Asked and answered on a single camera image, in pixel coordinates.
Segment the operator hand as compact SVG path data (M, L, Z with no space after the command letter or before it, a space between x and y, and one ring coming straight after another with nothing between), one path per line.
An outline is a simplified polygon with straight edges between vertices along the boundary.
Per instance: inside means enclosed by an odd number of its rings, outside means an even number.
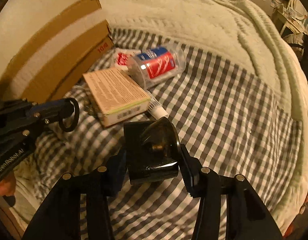
M11 171L4 179L0 181L0 196L13 196L16 190L16 177Z

